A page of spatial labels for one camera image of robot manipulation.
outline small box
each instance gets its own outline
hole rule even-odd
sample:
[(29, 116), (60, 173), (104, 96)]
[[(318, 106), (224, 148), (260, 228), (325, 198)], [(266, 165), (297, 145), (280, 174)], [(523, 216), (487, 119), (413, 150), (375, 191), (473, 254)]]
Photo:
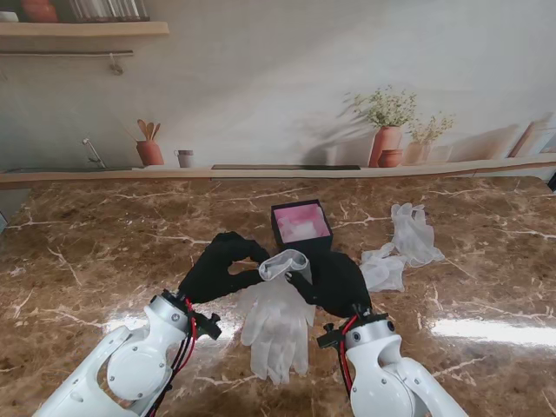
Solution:
[(295, 249), (306, 254), (328, 251), (332, 247), (334, 235), (318, 200), (279, 204), (270, 210), (272, 230), (280, 251)]

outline wall shelf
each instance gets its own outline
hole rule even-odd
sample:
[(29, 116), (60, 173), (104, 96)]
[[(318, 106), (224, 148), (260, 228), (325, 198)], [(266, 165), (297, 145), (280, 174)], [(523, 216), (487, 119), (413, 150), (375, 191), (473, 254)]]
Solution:
[(0, 23), (0, 37), (109, 37), (169, 35), (166, 22)]

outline marble countertop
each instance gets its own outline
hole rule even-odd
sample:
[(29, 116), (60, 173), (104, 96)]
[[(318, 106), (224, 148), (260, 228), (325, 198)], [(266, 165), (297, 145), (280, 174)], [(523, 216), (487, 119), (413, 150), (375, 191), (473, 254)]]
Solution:
[[(0, 236), (0, 416), (32, 414), (103, 334), (144, 324), (218, 232), (275, 253), (270, 206), (314, 198), (356, 260), (391, 239), (392, 204), (425, 204), (446, 260), (407, 268), (406, 291), (372, 295), (374, 308), (470, 415), (556, 415), (556, 196), (522, 177), (37, 186)], [(158, 415), (352, 415), (335, 351), (315, 341), (338, 321), (317, 312), (308, 374), (275, 387), (250, 372), (237, 298), (199, 307), (222, 337), (200, 339)]]

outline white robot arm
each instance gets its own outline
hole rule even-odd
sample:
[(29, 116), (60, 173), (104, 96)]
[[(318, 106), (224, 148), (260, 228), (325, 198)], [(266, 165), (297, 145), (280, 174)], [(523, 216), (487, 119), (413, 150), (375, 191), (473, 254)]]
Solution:
[[(134, 331), (121, 327), (109, 333), (68, 379), (34, 414), (36, 417), (144, 417), (152, 414), (163, 398), (177, 369), (168, 363), (170, 346), (184, 341), (197, 327), (216, 339), (219, 317), (209, 320), (187, 308), (164, 290), (144, 309), (149, 329)], [(106, 378), (110, 390), (120, 399), (131, 401), (128, 408), (113, 401), (98, 385), (102, 365), (108, 361)]]
[[(319, 338), (322, 348), (342, 337), (340, 329), (325, 329), (328, 334)], [(467, 417), (425, 367), (401, 357), (401, 337), (385, 314), (369, 314), (343, 337), (356, 372), (349, 392), (355, 417)]]

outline wooden spoon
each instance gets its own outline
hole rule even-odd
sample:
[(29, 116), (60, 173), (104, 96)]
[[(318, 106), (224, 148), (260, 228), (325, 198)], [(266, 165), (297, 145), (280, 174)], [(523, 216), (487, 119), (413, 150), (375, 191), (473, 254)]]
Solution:
[(158, 133), (158, 130), (159, 130), (159, 129), (160, 129), (160, 123), (158, 123), (158, 124), (156, 125), (155, 132), (153, 133), (153, 138), (152, 138), (153, 141), (155, 140), (155, 136), (156, 136), (156, 134)]
[(147, 125), (147, 133), (149, 134), (149, 135), (147, 136), (147, 139), (150, 140), (150, 141), (153, 140), (153, 130), (155, 130), (155, 124), (152, 123), (152, 122), (150, 122), (150, 123)]
[(149, 132), (147, 131), (147, 125), (145, 124), (145, 121), (143, 119), (139, 119), (137, 120), (137, 124), (139, 125), (139, 129), (141, 130), (141, 132), (145, 135), (145, 137), (148, 140)]

